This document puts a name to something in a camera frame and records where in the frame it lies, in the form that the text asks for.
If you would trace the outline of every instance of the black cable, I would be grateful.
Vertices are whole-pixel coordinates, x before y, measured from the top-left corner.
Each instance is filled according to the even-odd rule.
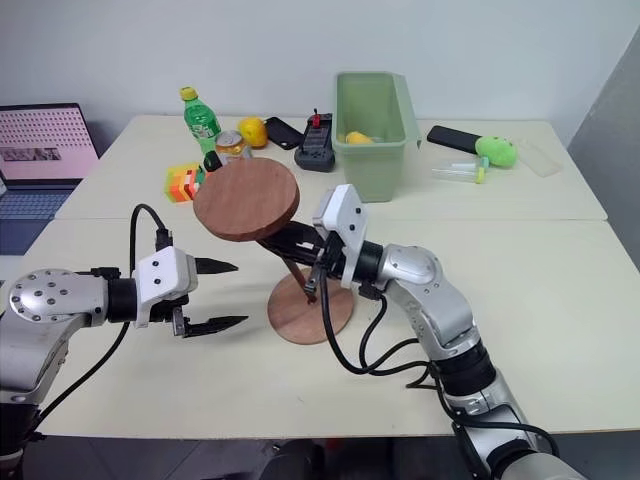
[[[369,338],[373,334],[373,331],[376,329],[376,327],[380,324],[380,321],[382,321],[382,318],[384,317],[384,315],[387,313],[387,299],[384,295],[380,296],[380,302],[381,302],[380,311],[375,316],[371,324],[365,330],[364,335],[362,336],[362,340],[360,340],[358,357],[360,360],[360,365],[363,368],[367,367],[366,350],[367,350],[367,343],[369,342]],[[402,347],[404,347],[406,345],[413,345],[416,343],[419,343],[417,338],[410,338],[408,340],[404,340],[400,342],[396,346],[401,345]],[[425,361],[409,362],[403,365],[398,365],[397,367],[388,368],[386,370],[372,370],[371,372],[369,372],[369,375],[373,375],[376,377],[384,377],[387,375],[394,375],[396,373],[404,372],[405,370],[409,370],[415,367],[423,367],[425,369],[424,373],[417,380],[414,380],[413,382],[408,383],[406,387],[407,388],[425,388],[429,390],[435,390],[436,387],[434,385],[421,385],[421,383],[429,376],[429,363]]]
[[[369,374],[375,371],[375,369],[378,368],[380,365],[382,365],[384,362],[386,362],[389,359],[389,357],[391,357],[398,350],[400,350],[401,348],[407,345],[411,345],[415,343],[415,339],[408,339],[403,342],[400,342],[394,345],[393,347],[391,347],[386,353],[384,353],[378,360],[373,362],[371,365],[367,365],[362,368],[352,365],[351,362],[349,362],[349,360],[347,360],[347,358],[342,353],[342,350],[340,349],[340,345],[338,345],[338,341],[336,340],[335,332],[333,331],[333,325],[331,325],[331,312],[329,310],[330,308],[329,288],[327,286],[327,272],[325,270],[320,270],[320,278],[318,283],[320,284],[320,301],[322,304],[322,323],[324,324],[324,329],[327,334],[327,340],[329,341],[331,350],[333,350],[333,353],[338,359],[338,361],[340,362],[340,364],[344,368],[346,368],[349,372],[355,375]],[[404,369],[403,367],[404,366],[396,367],[396,369],[401,368],[401,370],[398,370],[398,371],[402,371],[402,369]]]
[[[444,399],[444,391],[442,388],[442,384],[440,383],[440,379],[437,374],[432,372],[432,376],[436,382],[436,392],[438,393],[438,400],[440,400],[440,405],[442,409],[445,411],[447,416],[453,420],[454,423],[458,425],[462,425],[463,427],[468,428],[492,428],[492,429],[501,429],[501,430],[522,430],[525,432],[535,433],[543,437],[547,443],[549,444],[549,448],[551,449],[551,455],[555,457],[560,456],[560,449],[558,448],[558,444],[555,439],[551,436],[549,432],[543,430],[540,427],[536,427],[535,425],[529,425],[527,423],[515,423],[515,422],[479,422],[477,420],[473,420],[471,416],[460,413],[456,414]]]
[[[162,220],[160,220],[160,217],[153,208],[144,203],[136,205],[136,207],[133,209],[133,212],[131,213],[131,222],[129,223],[129,276],[133,274],[133,270],[135,269],[136,264],[136,227],[138,222],[138,215],[141,210],[145,210],[149,213],[149,215],[151,215],[153,220],[156,222],[159,230],[166,231],[164,223],[162,222]],[[82,377],[76,380],[64,392],[58,395],[53,402],[47,405],[47,408],[45,408],[38,415],[35,425],[31,429],[31,433],[35,432],[35,430],[40,426],[44,419],[51,415],[51,412],[53,412],[53,410],[55,410],[58,405],[60,405],[69,395],[75,392],[84,382],[89,380],[89,378],[91,378],[91,376],[96,373],[100,369],[100,367],[102,367],[107,362],[107,360],[109,360],[109,358],[111,358],[111,355],[114,354],[114,352],[122,343],[122,340],[124,340],[124,336],[126,335],[128,329],[129,322],[123,323],[118,336],[116,337],[111,347],[109,347],[109,350],[107,350],[102,358],[100,358],[100,360],[98,360],[93,367],[91,367],[84,375],[82,375]]]

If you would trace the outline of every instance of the colorful block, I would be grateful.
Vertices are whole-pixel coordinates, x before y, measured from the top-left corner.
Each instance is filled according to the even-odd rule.
[[[171,202],[193,200],[200,184],[208,176],[198,163],[176,165],[167,169],[164,193]]]

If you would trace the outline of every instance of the wooden disc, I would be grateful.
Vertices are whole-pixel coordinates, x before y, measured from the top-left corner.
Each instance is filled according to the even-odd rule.
[[[209,175],[193,210],[216,237],[246,242],[280,230],[299,202],[298,184],[287,167],[269,158],[239,158]]]
[[[310,271],[310,268],[302,270],[305,277]],[[337,334],[347,324],[353,312],[353,293],[340,287],[338,280],[328,280],[327,283],[331,324]],[[271,292],[267,305],[269,322],[278,335],[298,345],[313,345],[327,339],[319,296],[314,303],[307,302],[306,295],[293,275],[287,275],[280,280]]]

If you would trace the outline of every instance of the smartphone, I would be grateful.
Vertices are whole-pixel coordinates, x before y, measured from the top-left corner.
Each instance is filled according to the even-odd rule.
[[[476,153],[476,140],[480,135],[473,133],[461,132],[452,128],[441,127],[436,125],[427,134],[427,142],[436,143],[463,152]]]
[[[303,135],[278,117],[267,118],[264,124],[267,127],[269,140],[280,146],[280,148],[291,150],[302,143]]]

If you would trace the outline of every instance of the yellow fruit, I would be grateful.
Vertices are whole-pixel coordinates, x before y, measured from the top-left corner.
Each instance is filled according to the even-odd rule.
[[[363,144],[363,143],[373,143],[369,137],[367,137],[364,133],[360,132],[349,132],[347,135],[347,143],[351,144]]]
[[[258,117],[247,117],[240,120],[238,131],[242,138],[254,148],[264,147],[267,144],[267,127]]]

